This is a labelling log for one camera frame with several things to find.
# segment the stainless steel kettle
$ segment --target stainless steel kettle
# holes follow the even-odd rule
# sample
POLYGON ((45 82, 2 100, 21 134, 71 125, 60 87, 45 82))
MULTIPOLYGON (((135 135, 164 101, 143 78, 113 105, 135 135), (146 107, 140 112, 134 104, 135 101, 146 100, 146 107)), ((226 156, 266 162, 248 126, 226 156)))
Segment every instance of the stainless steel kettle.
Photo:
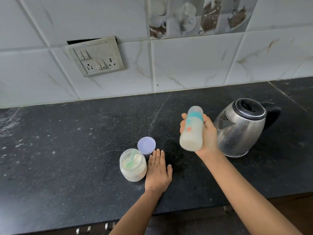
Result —
POLYGON ((214 121, 217 146, 229 157, 242 157, 256 143, 264 129, 280 116, 281 109, 271 102, 241 98, 227 106, 214 121))

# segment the backsplash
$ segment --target backsplash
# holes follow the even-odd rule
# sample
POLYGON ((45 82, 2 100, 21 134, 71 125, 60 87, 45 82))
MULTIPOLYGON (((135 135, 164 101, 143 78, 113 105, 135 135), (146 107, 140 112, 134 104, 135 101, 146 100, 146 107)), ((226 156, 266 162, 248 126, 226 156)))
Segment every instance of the backsplash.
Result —
POLYGON ((313 0, 0 0, 0 108, 313 75, 313 0), (67 41, 116 36, 83 77, 67 41))

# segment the forearm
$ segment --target forearm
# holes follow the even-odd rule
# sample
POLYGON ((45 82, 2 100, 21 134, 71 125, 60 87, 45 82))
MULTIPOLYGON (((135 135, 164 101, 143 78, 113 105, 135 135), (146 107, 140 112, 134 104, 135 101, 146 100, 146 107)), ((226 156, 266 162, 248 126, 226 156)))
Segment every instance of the forearm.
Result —
POLYGON ((111 235, 143 235, 162 194, 146 191, 111 231, 111 235))
POLYGON ((301 234, 245 180, 220 150, 203 161, 252 235, 301 234))

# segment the black kettle handle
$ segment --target black kettle handle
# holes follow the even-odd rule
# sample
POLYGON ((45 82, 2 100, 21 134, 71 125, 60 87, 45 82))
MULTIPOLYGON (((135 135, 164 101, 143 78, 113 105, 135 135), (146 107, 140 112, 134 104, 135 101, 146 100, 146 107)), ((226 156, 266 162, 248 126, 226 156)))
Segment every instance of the black kettle handle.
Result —
POLYGON ((260 102, 260 104, 266 110, 266 118, 263 130, 269 128, 278 119, 281 113, 281 108, 277 106, 277 103, 272 102, 260 102))

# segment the purple lid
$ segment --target purple lid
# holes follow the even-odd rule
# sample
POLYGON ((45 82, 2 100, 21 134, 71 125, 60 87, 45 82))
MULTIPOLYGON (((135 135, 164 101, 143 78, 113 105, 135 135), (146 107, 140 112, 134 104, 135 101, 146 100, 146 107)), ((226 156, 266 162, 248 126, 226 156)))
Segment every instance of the purple lid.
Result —
POLYGON ((142 154, 151 154, 156 148, 156 142, 151 137, 143 137, 139 140, 137 147, 142 154))

